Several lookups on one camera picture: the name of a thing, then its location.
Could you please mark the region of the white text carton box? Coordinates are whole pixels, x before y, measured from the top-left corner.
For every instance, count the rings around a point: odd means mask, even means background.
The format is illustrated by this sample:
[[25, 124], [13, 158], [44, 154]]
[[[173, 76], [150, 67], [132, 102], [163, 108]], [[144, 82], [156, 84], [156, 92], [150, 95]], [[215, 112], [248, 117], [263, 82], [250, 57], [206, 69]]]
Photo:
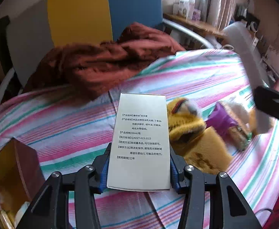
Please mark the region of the white text carton box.
[[125, 191], [165, 191], [170, 186], [166, 97], [121, 93], [107, 187]]

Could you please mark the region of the yellow wedge sponge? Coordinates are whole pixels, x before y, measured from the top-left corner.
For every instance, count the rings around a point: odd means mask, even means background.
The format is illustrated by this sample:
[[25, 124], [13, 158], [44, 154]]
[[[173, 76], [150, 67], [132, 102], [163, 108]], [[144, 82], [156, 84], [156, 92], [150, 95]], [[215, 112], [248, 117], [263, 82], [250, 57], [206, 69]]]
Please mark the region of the yellow wedge sponge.
[[253, 135], [268, 133], [273, 129], [274, 124], [275, 120], [272, 117], [267, 116], [256, 108], [249, 112], [249, 127]]

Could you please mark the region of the green cracker snack pack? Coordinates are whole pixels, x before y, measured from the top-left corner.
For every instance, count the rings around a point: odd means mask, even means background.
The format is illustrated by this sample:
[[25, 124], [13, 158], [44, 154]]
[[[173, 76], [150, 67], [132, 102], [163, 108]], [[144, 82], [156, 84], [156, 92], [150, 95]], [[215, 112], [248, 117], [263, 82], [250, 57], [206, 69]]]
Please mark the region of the green cracker snack pack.
[[244, 151], [252, 139], [252, 132], [248, 125], [249, 113], [242, 104], [236, 102], [221, 101], [220, 104], [233, 120], [233, 125], [228, 128], [228, 135], [234, 146], [239, 151]]

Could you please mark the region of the brown cardboard storage box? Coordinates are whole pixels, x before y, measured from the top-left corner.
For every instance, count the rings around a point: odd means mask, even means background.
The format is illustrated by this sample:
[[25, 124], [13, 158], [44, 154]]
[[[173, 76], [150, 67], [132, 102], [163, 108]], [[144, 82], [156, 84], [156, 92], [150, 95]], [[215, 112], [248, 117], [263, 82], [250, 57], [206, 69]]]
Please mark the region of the brown cardboard storage box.
[[[18, 210], [32, 201], [44, 182], [36, 150], [15, 138], [9, 140], [0, 150], [0, 213], [5, 211], [14, 223]], [[1, 219], [0, 228], [4, 228]]]

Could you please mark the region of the small purple folded packet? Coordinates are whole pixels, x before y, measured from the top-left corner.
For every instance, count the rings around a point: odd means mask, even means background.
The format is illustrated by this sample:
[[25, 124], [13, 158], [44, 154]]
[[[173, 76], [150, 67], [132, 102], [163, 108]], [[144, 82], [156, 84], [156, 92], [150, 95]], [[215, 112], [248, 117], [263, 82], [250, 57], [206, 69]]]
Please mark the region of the small purple folded packet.
[[237, 121], [229, 116], [220, 102], [217, 102], [206, 121], [206, 128], [213, 127], [216, 133], [223, 137], [228, 133], [230, 127], [236, 126], [238, 126]]

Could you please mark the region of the striped bed sheet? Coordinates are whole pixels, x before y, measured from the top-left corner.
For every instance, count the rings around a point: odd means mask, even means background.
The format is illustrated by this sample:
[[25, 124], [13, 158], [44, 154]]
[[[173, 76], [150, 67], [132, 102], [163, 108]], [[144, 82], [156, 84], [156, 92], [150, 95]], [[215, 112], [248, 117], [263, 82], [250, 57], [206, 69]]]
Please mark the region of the striped bed sheet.
[[[12, 138], [36, 150], [42, 173], [79, 170], [105, 151], [112, 140], [121, 93], [164, 95], [193, 100], [207, 118], [219, 100], [236, 98], [254, 106], [246, 70], [237, 53], [197, 50], [157, 60], [137, 76], [97, 100], [77, 100], [67, 87], [17, 96], [0, 107], [0, 150]], [[230, 148], [228, 173], [258, 220], [277, 228], [279, 197], [279, 121], [270, 132], [257, 135], [248, 148]]]

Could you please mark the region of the yellow plush toy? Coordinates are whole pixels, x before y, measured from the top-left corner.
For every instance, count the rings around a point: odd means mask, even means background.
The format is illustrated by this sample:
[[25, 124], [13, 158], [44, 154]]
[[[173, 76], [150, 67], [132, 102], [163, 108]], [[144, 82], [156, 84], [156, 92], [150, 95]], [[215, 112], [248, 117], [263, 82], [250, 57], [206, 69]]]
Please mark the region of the yellow plush toy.
[[207, 127], [200, 109], [179, 97], [167, 104], [169, 141], [176, 154], [204, 173], [224, 172], [232, 161], [225, 142], [213, 127]]

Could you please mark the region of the wooden side table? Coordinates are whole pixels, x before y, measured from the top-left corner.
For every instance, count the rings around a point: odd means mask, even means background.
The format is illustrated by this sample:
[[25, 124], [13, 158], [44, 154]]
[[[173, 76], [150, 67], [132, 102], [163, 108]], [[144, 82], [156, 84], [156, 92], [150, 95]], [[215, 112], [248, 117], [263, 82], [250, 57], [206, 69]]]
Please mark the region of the wooden side table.
[[179, 15], [171, 14], [163, 14], [163, 18], [184, 26], [189, 30], [193, 30], [195, 33], [199, 34], [202, 37], [212, 35], [216, 38], [225, 38], [225, 34], [223, 33], [223, 31], [216, 29], [206, 22], [187, 20], [186, 18], [183, 18]]

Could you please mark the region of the pink small box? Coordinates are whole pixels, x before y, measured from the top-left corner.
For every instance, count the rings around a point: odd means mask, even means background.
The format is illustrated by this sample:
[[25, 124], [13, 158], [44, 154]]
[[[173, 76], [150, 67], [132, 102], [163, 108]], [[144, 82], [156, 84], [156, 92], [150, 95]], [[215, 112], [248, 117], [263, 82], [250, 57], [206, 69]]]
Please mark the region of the pink small box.
[[193, 21], [200, 21], [201, 20], [201, 11], [199, 9], [194, 9], [193, 10], [192, 20]]

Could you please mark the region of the pink curtain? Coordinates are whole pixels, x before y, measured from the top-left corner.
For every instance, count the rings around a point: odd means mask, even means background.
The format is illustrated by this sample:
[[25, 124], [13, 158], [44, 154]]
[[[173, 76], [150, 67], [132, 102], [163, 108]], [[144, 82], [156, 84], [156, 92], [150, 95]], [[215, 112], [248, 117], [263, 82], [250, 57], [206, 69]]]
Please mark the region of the pink curtain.
[[236, 0], [207, 0], [206, 22], [218, 30], [228, 26], [235, 11]]

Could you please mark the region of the white product box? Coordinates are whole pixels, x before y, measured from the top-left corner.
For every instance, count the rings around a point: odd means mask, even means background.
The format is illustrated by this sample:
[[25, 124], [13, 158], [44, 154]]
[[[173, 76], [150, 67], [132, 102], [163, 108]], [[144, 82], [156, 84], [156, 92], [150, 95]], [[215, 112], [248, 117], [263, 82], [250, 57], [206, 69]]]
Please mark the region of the white product box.
[[192, 20], [195, 9], [195, 0], [179, 0], [178, 15], [187, 20]]

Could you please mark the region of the rust red blanket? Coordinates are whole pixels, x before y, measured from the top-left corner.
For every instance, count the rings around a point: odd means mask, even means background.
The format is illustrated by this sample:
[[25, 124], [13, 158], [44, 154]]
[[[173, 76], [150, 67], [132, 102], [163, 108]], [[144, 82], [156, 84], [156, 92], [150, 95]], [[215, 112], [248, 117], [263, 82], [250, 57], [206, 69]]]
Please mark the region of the rust red blanket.
[[24, 92], [72, 85], [94, 100], [157, 59], [184, 50], [167, 33], [134, 22], [116, 42], [67, 44], [51, 49], [29, 77]]

